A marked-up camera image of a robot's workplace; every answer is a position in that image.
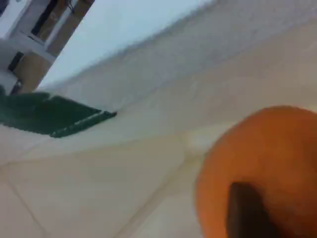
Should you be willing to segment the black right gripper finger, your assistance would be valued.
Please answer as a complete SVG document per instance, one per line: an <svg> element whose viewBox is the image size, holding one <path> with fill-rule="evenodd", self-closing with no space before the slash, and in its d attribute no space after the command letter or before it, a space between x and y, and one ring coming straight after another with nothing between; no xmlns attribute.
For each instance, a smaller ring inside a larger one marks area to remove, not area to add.
<svg viewBox="0 0 317 238"><path fill-rule="evenodd" d="M248 183L234 182L229 188L227 236L229 238L273 237L273 223L263 205L263 199Z"/></svg>

